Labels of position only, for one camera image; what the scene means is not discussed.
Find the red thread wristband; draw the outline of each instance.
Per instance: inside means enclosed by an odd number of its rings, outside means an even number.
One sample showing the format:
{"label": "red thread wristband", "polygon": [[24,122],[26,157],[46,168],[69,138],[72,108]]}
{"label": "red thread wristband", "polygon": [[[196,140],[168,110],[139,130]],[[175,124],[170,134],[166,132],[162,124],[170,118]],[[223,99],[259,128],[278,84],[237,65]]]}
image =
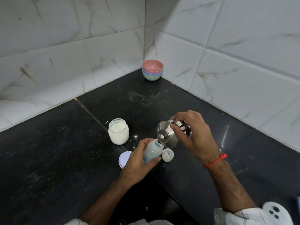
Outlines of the red thread wristband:
{"label": "red thread wristband", "polygon": [[211,166],[211,165],[214,165],[215,163],[219,162],[221,159],[225,159],[226,157],[227,157],[227,155],[226,155],[225,153],[222,153],[222,154],[220,155],[220,157],[219,157],[216,161],[204,165],[204,166],[203,166],[203,169],[208,168],[208,167]]}

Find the baby bottle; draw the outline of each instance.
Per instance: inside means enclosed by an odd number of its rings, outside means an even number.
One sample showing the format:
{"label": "baby bottle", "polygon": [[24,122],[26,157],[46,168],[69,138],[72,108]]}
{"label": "baby bottle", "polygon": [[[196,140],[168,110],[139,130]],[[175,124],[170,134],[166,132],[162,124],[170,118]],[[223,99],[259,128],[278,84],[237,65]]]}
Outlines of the baby bottle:
{"label": "baby bottle", "polygon": [[163,145],[158,142],[158,139],[152,140],[143,151],[144,162],[148,163],[151,159],[158,157],[162,153]]}

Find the metal container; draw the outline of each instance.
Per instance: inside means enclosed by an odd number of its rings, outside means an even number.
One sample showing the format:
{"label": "metal container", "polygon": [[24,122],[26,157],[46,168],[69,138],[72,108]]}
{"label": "metal container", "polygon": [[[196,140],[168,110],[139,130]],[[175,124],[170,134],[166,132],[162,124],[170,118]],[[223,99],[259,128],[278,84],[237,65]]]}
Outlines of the metal container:
{"label": "metal container", "polygon": [[177,125],[188,137],[192,136],[190,126],[185,121],[178,121],[176,123],[172,119],[169,121],[162,121],[156,128],[156,135],[160,143],[167,148],[173,148],[178,144],[178,138],[171,129],[171,124]]}

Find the hand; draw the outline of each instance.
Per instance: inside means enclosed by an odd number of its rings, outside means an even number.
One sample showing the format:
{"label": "hand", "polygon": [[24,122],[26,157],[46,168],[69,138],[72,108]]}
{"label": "hand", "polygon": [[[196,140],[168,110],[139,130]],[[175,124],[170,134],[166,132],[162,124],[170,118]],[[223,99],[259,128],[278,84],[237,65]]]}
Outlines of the hand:
{"label": "hand", "polygon": [[137,148],[130,154],[130,157],[120,174],[120,179],[133,186],[140,182],[149,171],[161,160],[161,157],[151,159],[147,164],[144,163],[143,151],[153,138],[145,138],[139,142]]}
{"label": "hand", "polygon": [[218,145],[210,132],[209,126],[204,122],[200,113],[192,110],[178,112],[173,117],[173,120],[175,122],[179,120],[185,121],[190,126],[193,135],[191,138],[188,138],[177,125],[170,125],[177,138],[182,141],[201,162],[208,164],[219,158],[220,151]]}

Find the white tile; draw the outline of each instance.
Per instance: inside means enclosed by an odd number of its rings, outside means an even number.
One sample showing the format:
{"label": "white tile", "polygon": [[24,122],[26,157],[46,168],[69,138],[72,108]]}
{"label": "white tile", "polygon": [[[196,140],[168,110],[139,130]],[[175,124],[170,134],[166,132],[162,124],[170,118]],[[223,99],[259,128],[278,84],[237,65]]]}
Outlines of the white tile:
{"label": "white tile", "polygon": [[300,98],[258,129],[300,152]]}
{"label": "white tile", "polygon": [[226,0],[213,47],[300,78],[300,0]]}
{"label": "white tile", "polygon": [[221,0],[146,0],[147,27],[204,46]]}
{"label": "white tile", "polygon": [[[145,37],[153,35],[153,29],[146,28]],[[145,60],[156,59],[163,63],[162,77],[188,90],[203,48],[164,33],[145,43]]]}
{"label": "white tile", "polygon": [[13,124],[0,114],[0,132],[4,131],[12,126],[13,126]]}
{"label": "white tile", "polygon": [[81,39],[70,0],[0,0],[0,56]]}
{"label": "white tile", "polygon": [[144,28],[85,39],[97,87],[142,67]]}
{"label": "white tile", "polygon": [[145,22],[145,0],[74,0],[83,38],[140,28]]}
{"label": "white tile", "polygon": [[189,92],[258,128],[300,95],[300,83],[205,49]]}
{"label": "white tile", "polygon": [[96,87],[83,41],[0,58],[0,113],[13,124]]}

